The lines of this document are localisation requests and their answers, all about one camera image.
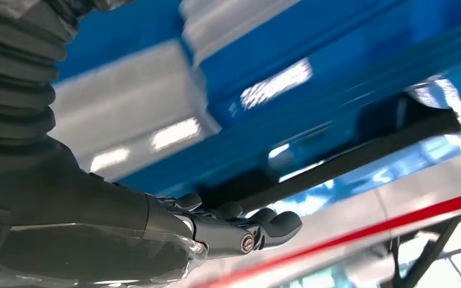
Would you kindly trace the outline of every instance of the robotic finger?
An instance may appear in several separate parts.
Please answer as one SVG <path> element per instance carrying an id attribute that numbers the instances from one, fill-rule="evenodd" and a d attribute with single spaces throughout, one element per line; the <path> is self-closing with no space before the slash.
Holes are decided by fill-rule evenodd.
<path id="1" fill-rule="evenodd" d="M 269 208 L 248 219 L 239 218 L 243 210 L 236 202 L 225 203 L 213 211 L 204 209 L 196 194 L 180 199 L 162 197 L 159 200 L 170 206 L 169 211 L 174 216 L 189 225 L 191 238 L 207 247 L 209 259 L 278 247 L 292 239 L 303 225 L 296 213 L 277 215 Z"/>

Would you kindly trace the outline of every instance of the red line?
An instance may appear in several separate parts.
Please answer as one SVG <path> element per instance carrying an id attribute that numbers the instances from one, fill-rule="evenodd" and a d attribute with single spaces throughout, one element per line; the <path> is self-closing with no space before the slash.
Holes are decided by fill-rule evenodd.
<path id="1" fill-rule="evenodd" d="M 299 250 L 292 254 L 288 254 L 286 256 L 282 256 L 282 257 L 261 263 L 260 265 L 234 272 L 232 274 L 220 277 L 216 280 L 212 280 L 210 282 L 201 284 L 197 286 L 197 288 L 225 287 L 233 282 L 245 280 L 246 278 L 251 278 L 255 275 L 258 275 L 270 269 L 278 268 L 278 267 L 287 265 L 288 263 L 294 262 L 296 260 L 300 260 L 302 258 L 315 255 L 317 253 L 320 253 L 324 249 L 327 249 L 327 248 L 330 248 L 336 245 L 355 241 L 357 239 L 371 236 L 371 235 L 374 235 L 374 234 L 377 234 L 377 233 L 380 233 L 386 230 L 391 230 L 391 229 L 394 229 L 400 226 L 404 226 L 407 224 L 411 224 L 414 222 L 418 222 L 421 220 L 425 220 L 428 218 L 432 218 L 432 217 L 435 217 L 441 214 L 453 212 L 453 211 L 460 210 L 460 209 L 461 209 L 461 196 L 448 200 L 448 201 L 441 202 L 439 204 L 435 204 L 433 206 L 423 208 L 421 210 L 417 210 L 415 212 L 411 212 L 411 213 L 390 219 L 388 221 L 370 226 L 363 230 L 351 232 L 350 234 L 347 234 L 345 236 L 342 236 L 342 237 L 339 237 L 333 240 L 329 240 L 328 242 L 323 242 L 321 244 L 316 244 L 314 246 L 307 247 L 305 249 Z"/>

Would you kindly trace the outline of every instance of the robotic arm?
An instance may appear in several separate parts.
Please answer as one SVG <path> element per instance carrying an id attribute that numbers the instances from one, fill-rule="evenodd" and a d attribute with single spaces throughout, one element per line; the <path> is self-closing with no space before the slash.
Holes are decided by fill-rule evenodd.
<path id="1" fill-rule="evenodd" d="M 282 245 L 300 218 L 197 194 L 154 197 L 85 173 L 46 135 L 55 125 L 55 61 L 78 21 L 127 0 L 0 0 L 0 287 L 149 287 L 206 258 Z"/>

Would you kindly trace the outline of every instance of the screw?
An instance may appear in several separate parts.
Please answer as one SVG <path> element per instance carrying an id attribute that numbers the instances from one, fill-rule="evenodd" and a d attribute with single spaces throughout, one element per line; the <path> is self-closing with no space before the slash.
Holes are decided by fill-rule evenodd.
<path id="1" fill-rule="evenodd" d="M 241 240 L 241 251 L 248 254 L 253 249 L 253 237 L 250 234 L 246 234 Z"/>

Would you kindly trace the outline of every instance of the white plastic crate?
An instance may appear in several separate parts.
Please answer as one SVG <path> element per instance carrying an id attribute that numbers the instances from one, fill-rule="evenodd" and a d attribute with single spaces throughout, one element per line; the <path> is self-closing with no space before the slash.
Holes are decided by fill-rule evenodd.
<path id="1" fill-rule="evenodd" d="M 194 65 L 270 20 L 300 0 L 183 0 L 183 38 Z"/>
<path id="2" fill-rule="evenodd" d="M 116 179 L 215 134 L 206 95 L 176 40 L 55 86 L 57 126 L 87 171 Z"/>

